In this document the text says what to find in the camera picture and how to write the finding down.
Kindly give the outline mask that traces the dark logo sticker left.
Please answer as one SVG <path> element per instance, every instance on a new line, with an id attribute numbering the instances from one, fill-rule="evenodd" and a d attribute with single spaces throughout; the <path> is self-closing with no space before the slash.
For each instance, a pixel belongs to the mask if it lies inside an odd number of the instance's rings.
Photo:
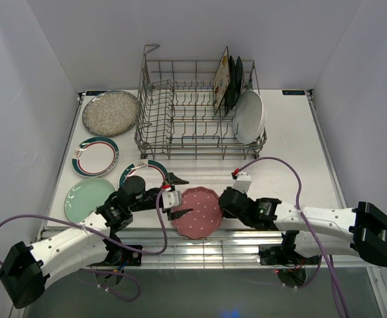
<path id="1" fill-rule="evenodd" d="M 108 91 L 86 91 L 85 96 L 98 96 Z"/>

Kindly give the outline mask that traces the black floral square plate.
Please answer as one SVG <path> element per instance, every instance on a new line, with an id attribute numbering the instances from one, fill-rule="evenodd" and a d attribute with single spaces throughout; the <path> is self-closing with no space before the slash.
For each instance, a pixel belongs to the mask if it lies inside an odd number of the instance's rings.
<path id="1" fill-rule="evenodd" d="M 235 62 L 232 56 L 229 56 L 229 84 L 225 92 L 225 114 L 231 110 L 236 92 Z"/>

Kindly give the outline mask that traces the dark logo sticker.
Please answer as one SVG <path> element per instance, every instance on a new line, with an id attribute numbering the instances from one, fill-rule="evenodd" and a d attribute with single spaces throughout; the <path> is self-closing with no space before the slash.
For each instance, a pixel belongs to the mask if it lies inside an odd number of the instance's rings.
<path id="1" fill-rule="evenodd" d="M 86 91 L 85 96 L 98 96 L 108 91 Z"/>
<path id="2" fill-rule="evenodd" d="M 283 89 L 282 90 L 282 95 L 296 95 L 296 96 L 301 96 L 301 95 L 306 95 L 306 92 L 304 90 L 297 90 L 297 89 Z"/>

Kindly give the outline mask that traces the cream floral square plate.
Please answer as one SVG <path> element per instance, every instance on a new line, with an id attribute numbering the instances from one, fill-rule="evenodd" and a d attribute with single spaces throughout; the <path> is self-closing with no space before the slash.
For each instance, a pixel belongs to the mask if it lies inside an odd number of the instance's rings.
<path id="1" fill-rule="evenodd" d="M 226 46 L 213 79 L 213 108 L 216 114 L 230 82 L 229 49 Z"/>

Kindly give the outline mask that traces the speckled brown round plate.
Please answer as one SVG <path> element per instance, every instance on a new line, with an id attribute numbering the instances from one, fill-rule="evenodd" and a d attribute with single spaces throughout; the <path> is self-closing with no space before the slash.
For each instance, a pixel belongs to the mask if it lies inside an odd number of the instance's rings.
<path id="1" fill-rule="evenodd" d="M 132 93 L 106 91 L 87 103 L 82 123 L 96 136 L 119 136 L 136 123 L 139 111 L 140 104 Z"/>

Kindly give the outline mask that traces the pink dotted scalloped plate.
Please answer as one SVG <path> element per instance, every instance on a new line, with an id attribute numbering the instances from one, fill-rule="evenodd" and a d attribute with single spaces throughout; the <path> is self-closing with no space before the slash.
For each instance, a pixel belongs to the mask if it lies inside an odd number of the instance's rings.
<path id="1" fill-rule="evenodd" d="M 208 237 L 218 229 L 223 220 L 219 196 L 206 187 L 191 187 L 182 193 L 182 205 L 174 212 L 189 209 L 178 219 L 171 221 L 177 231 L 190 239 Z"/>

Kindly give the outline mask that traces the dark logo sticker right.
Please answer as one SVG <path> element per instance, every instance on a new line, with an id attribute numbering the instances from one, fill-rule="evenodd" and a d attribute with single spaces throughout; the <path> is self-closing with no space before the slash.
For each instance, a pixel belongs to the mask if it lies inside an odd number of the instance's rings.
<path id="1" fill-rule="evenodd" d="M 283 89 L 282 90 L 282 95 L 296 95 L 296 96 L 301 96 L 301 95 L 306 95 L 306 92 L 304 90 L 297 90 L 297 89 Z"/>

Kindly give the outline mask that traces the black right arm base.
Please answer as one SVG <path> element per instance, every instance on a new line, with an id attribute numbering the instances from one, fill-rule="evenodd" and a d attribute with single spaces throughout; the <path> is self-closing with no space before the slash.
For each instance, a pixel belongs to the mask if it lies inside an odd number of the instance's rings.
<path id="1" fill-rule="evenodd" d="M 317 265 L 320 256 L 301 256 L 296 252 L 295 240 L 300 231 L 286 231 L 282 234 L 282 243 L 277 246 L 266 246 L 261 244 L 258 248 L 260 263 L 262 265 L 275 265 L 295 267 L 299 265 Z"/>

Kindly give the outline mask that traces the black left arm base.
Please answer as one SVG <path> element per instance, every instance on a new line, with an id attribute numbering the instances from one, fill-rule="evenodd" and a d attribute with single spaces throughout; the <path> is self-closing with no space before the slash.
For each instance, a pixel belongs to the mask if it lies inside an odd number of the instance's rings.
<path id="1" fill-rule="evenodd" d="M 142 263 L 142 254 L 127 248 L 117 247 L 108 252 L 105 264 L 116 267 L 140 266 Z"/>

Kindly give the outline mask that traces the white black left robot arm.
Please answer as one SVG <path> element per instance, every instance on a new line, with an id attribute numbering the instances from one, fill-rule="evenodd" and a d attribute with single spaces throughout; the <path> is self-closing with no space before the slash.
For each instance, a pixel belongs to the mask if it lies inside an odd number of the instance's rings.
<path id="1" fill-rule="evenodd" d="M 169 220 L 186 214 L 172 211 L 183 203 L 175 187 L 184 184 L 186 181 L 169 172 L 160 187 L 146 189 L 143 178 L 129 176 L 79 223 L 69 222 L 65 231 L 30 245 L 14 244 L 0 263 L 0 281 L 14 307 L 29 306 L 54 282 L 86 266 L 118 263 L 122 248 L 130 247 L 116 234 L 133 222 L 134 212 L 155 209 Z"/>

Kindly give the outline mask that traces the white plate green red rim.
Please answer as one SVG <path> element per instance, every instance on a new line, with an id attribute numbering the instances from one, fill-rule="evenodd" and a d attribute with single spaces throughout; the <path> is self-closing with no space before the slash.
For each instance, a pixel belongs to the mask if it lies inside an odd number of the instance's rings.
<path id="1" fill-rule="evenodd" d="M 119 147 L 107 137 L 93 137 L 80 143 L 72 156 L 74 171 L 85 178 L 108 174 L 119 160 Z"/>

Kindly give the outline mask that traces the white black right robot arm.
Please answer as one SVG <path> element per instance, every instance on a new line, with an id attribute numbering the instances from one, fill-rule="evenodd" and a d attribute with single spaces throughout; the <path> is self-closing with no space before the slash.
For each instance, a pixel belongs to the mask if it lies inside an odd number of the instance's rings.
<path id="1" fill-rule="evenodd" d="M 369 202 L 355 208 L 299 211 L 273 198 L 252 200 L 228 187 L 219 198 L 224 217 L 259 231 L 282 231 L 282 244 L 263 252 L 262 262 L 287 265 L 314 256 L 358 256 L 387 268 L 387 215 Z"/>

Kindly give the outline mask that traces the mint green flower plate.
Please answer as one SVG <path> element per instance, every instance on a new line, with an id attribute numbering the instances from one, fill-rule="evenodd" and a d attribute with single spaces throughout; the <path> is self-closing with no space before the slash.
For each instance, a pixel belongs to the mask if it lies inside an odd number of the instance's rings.
<path id="1" fill-rule="evenodd" d="M 113 184 L 103 178 L 89 178 L 75 184 L 64 200 L 64 212 L 69 221 L 79 223 L 104 204 L 115 191 Z"/>

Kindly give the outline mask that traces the white plate steam logo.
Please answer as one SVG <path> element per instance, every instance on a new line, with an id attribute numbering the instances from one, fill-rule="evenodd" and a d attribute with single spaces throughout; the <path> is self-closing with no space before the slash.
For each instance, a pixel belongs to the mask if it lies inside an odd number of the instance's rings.
<path id="1" fill-rule="evenodd" d="M 129 164 L 126 168 L 123 169 L 119 178 L 119 187 L 124 184 L 127 178 L 131 176 L 140 176 L 141 172 L 145 172 L 148 169 L 158 172 L 158 175 L 160 176 L 160 182 L 158 184 L 158 187 L 160 187 L 163 183 L 166 182 L 166 175 L 168 171 L 163 164 L 151 159 L 140 159 L 133 162 L 132 164 Z"/>

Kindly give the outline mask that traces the white oval plate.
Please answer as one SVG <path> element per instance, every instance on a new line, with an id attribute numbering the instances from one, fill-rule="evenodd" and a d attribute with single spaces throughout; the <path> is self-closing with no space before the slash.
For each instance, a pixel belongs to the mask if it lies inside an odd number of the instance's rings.
<path id="1" fill-rule="evenodd" d="M 266 109 L 261 96 L 253 91 L 242 92 L 235 105 L 232 127 L 234 137 L 242 144 L 254 142 L 263 132 Z"/>

